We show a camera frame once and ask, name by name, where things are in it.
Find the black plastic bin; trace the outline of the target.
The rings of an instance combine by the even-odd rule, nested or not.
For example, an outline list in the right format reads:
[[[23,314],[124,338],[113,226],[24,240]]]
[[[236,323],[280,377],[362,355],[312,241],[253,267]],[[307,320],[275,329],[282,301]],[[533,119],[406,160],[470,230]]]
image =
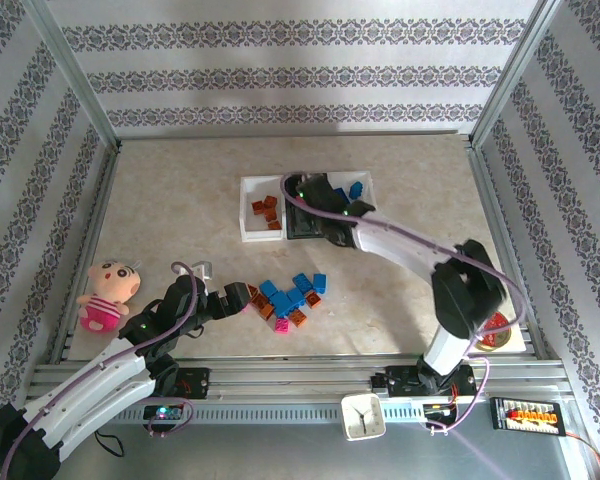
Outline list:
[[[281,191],[300,203],[306,202],[311,208],[328,211],[327,180],[326,173],[292,174],[282,183]],[[288,199],[284,200],[284,205],[289,240],[326,239],[322,231],[325,218],[298,208]]]

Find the white plastic bin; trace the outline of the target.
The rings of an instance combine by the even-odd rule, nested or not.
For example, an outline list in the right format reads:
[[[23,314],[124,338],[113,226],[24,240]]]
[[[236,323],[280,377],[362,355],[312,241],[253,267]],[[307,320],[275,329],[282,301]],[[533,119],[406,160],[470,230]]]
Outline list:
[[[350,186],[355,181],[360,181],[364,185],[363,193],[362,196],[356,200],[364,201],[374,207],[377,206],[373,180],[369,171],[328,172],[327,177],[333,189],[342,188],[344,190],[349,199],[348,203],[355,201],[349,198]]]
[[[284,198],[280,188],[280,175],[243,177],[240,184],[239,225],[243,242],[278,241],[287,238],[286,213]],[[278,198],[275,209],[266,209],[260,215],[255,215],[251,204],[262,201],[267,195]],[[264,213],[274,210],[282,229],[269,230]]]

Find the pink plush doll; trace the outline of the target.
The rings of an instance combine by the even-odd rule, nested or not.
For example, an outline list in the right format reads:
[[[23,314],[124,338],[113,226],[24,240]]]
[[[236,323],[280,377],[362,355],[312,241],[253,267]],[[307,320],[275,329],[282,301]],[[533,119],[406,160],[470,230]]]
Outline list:
[[[112,332],[129,314],[127,302],[139,290],[141,277],[132,266],[109,260],[92,265],[88,279],[91,292],[76,300],[79,323],[93,333]]]

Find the white square alarm clock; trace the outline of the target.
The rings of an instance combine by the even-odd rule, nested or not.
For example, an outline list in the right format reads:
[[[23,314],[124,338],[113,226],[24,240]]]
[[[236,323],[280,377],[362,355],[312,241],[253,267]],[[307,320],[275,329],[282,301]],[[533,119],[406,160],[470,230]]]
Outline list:
[[[375,393],[346,395],[341,399],[340,409],[347,441],[375,439],[386,433],[382,404]]]

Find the red and gold round tin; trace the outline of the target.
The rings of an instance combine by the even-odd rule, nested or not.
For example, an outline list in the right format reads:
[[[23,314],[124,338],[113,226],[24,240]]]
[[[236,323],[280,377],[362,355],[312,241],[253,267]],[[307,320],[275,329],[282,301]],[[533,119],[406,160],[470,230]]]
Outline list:
[[[491,352],[506,346],[512,337],[511,328],[504,330],[508,324],[508,319],[502,313],[495,312],[484,325],[485,329],[491,332],[484,334],[477,342],[476,347],[479,350]]]

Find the black power distribution board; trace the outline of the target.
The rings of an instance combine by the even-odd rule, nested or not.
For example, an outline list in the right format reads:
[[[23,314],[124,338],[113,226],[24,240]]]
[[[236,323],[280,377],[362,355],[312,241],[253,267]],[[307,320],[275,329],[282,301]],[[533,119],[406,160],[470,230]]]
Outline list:
[[[558,403],[506,397],[491,397],[489,403],[495,430],[566,436]]]

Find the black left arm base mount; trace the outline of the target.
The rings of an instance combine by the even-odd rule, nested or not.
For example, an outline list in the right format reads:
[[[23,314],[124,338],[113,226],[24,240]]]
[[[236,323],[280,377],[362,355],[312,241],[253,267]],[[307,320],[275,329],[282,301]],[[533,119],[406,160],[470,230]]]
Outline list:
[[[208,368],[181,368],[176,376],[174,395],[189,400],[205,400],[210,373]]]

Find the aluminium cross rail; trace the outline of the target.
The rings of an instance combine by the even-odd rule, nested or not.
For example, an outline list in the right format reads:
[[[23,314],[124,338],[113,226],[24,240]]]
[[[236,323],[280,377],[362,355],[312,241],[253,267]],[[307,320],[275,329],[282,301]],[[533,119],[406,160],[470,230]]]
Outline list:
[[[185,133],[169,132],[163,135],[126,135],[119,136],[120,142],[149,141],[149,140],[211,140],[211,139],[246,139],[246,138],[309,138],[309,137],[380,137],[406,136],[427,137],[451,135],[460,138],[462,142],[471,143],[471,134],[459,133],[457,130],[407,130],[407,131],[270,131],[270,132],[221,132],[221,133]]]

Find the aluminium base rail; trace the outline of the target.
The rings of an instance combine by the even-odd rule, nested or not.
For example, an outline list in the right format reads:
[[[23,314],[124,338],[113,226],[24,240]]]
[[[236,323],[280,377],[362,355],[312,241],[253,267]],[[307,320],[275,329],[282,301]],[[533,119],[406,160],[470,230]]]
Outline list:
[[[273,403],[293,400],[326,403],[349,393],[367,391],[371,377],[389,366],[407,366],[413,358],[398,355],[335,357],[235,357],[181,359],[182,368],[210,370],[208,401]],[[494,395],[572,395],[560,360],[531,356],[490,358],[486,391]]]

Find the aluminium side rail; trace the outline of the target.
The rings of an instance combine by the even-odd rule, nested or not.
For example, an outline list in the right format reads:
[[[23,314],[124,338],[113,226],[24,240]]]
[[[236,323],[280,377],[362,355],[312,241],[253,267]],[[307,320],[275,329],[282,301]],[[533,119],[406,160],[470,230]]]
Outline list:
[[[51,335],[44,362],[57,364],[65,359],[65,351],[70,347],[78,320],[77,299],[88,284],[87,270],[91,265],[97,248],[100,232],[104,222],[111,189],[117,168],[117,160],[121,146],[108,148],[103,158],[102,167],[96,183],[92,208],[87,217],[86,230],[82,238],[81,249],[75,264],[65,306],[62,309],[57,330]]]
[[[518,288],[515,293],[508,287],[512,307],[519,317],[518,327],[524,338],[531,344],[531,352],[541,360],[555,360],[556,353],[546,342],[535,315],[527,285],[523,278],[514,244],[511,241],[508,224],[502,212],[499,197],[493,185],[489,169],[480,150],[469,146],[466,149],[469,165],[482,203],[494,247],[502,272]]]

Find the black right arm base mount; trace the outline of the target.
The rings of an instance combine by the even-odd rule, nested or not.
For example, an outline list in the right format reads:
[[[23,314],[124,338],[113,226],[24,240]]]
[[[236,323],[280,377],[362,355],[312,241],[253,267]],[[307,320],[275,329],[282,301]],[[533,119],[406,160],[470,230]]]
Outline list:
[[[416,365],[388,366],[370,377],[374,392],[385,392],[394,397],[472,396],[477,393],[473,369],[469,365],[458,365],[447,375]]]

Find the aluminium frame post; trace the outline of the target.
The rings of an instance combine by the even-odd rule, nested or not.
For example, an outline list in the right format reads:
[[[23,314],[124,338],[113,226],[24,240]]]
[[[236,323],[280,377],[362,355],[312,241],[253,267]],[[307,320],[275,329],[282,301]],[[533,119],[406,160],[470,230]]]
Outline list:
[[[100,137],[107,145],[119,148],[121,141],[62,29],[47,6],[46,0],[20,0],[20,2]]]
[[[509,96],[525,72],[539,42],[565,0],[538,0],[513,48],[494,90],[468,136],[469,145],[476,150],[489,135]]]

